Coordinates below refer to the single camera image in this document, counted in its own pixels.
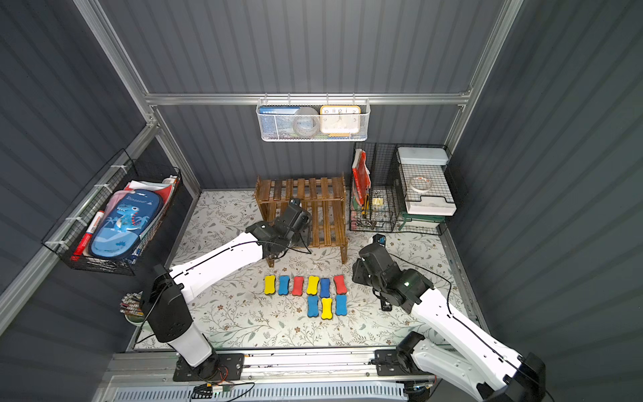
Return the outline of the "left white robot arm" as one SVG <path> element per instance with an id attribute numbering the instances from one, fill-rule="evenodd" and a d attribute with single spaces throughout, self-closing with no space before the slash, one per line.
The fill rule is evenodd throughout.
<path id="1" fill-rule="evenodd" d="M 303 233 L 310 224 L 311 214 L 299 199 L 291 199 L 273 221 L 256 222 L 232 241 L 170 271 L 158 268 L 141 301 L 157 341 L 168 344 L 192 370 L 212 375 L 219 368 L 219 357 L 194 322 L 189 303 L 246 266 L 274 260 L 294 245 L 307 246 Z"/>

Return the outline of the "blue eraser top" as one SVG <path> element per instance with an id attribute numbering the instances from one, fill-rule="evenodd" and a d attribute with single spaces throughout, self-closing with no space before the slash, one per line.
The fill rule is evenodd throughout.
<path id="1" fill-rule="evenodd" d="M 320 291 L 319 291 L 319 296 L 322 299 L 328 299 L 331 298 L 331 280 L 329 278 L 322 278 L 320 280 Z"/>
<path id="2" fill-rule="evenodd" d="M 289 276 L 280 276 L 279 277 L 279 287 L 278 287 L 278 295 L 279 296 L 287 296 L 290 292 L 290 281 L 291 278 Z"/>

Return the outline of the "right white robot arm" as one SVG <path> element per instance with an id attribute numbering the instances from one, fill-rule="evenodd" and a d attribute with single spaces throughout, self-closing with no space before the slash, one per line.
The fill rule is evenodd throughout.
<path id="1" fill-rule="evenodd" d="M 452 306 L 447 295 L 421 273 L 403 270 L 383 237 L 360 250 L 353 281 L 372 288 L 375 296 L 401 308 L 435 330 L 452 347 L 445 350 L 412 331 L 395 348 L 406 374 L 428 373 L 445 380 L 477 401 L 542 401 L 547 396 L 546 366 L 533 353 L 509 348 Z"/>

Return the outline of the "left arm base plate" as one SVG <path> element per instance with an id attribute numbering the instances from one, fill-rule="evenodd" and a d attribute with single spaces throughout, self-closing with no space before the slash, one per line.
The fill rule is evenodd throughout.
<path id="1" fill-rule="evenodd" d="M 213 353 L 196 368 L 180 356 L 172 377 L 173 382 L 202 381 L 219 384 L 240 380 L 245 355 L 242 353 Z"/>

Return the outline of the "red eraser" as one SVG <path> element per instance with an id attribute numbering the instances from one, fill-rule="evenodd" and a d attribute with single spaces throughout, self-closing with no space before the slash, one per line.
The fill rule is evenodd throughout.
<path id="1" fill-rule="evenodd" d="M 343 275 L 334 276 L 333 282 L 335 285 L 337 295 L 346 295 L 348 293 L 345 277 Z"/>
<path id="2" fill-rule="evenodd" d="M 303 284 L 304 284 L 304 277 L 303 276 L 295 276 L 293 278 L 293 285 L 292 285 L 291 294 L 293 296 L 302 296 Z"/>

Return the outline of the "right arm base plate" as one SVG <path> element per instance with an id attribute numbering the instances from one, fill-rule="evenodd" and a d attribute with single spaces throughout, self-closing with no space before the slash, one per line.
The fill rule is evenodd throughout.
<path id="1" fill-rule="evenodd" d="M 379 377 L 434 375 L 422 370 L 408 353 L 400 354 L 395 349 L 376 349 L 370 363 L 376 367 Z"/>

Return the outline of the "yellow eraser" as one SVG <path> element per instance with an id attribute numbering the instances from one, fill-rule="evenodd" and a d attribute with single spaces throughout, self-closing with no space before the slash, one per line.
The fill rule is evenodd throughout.
<path id="1" fill-rule="evenodd" d="M 333 318 L 333 299 L 321 299 L 321 318 L 323 320 L 331 320 Z"/>
<path id="2" fill-rule="evenodd" d="M 276 293 L 276 277 L 274 275 L 266 276 L 264 279 L 264 294 L 274 295 Z"/>
<path id="3" fill-rule="evenodd" d="M 315 296 L 318 293 L 320 277 L 319 276 L 309 276 L 306 288 L 306 294 L 309 296 Z"/>

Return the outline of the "blue eraser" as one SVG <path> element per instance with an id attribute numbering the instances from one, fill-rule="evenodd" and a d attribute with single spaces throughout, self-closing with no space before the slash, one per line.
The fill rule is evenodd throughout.
<path id="1" fill-rule="evenodd" d="M 348 314 L 346 295 L 336 295 L 335 312 L 337 316 L 346 316 Z"/>
<path id="2" fill-rule="evenodd" d="M 308 318 L 318 318 L 320 315 L 319 310 L 319 297 L 317 295 L 309 295 L 307 297 L 307 312 Z"/>
<path id="3" fill-rule="evenodd" d="M 331 298 L 331 280 L 329 278 L 322 278 L 320 280 L 320 291 L 319 291 L 319 296 L 322 299 L 328 299 Z"/>
<path id="4" fill-rule="evenodd" d="M 278 287 L 278 295 L 279 296 L 287 296 L 290 292 L 290 281 L 291 278 L 289 276 L 280 276 L 279 277 L 279 287 Z"/>

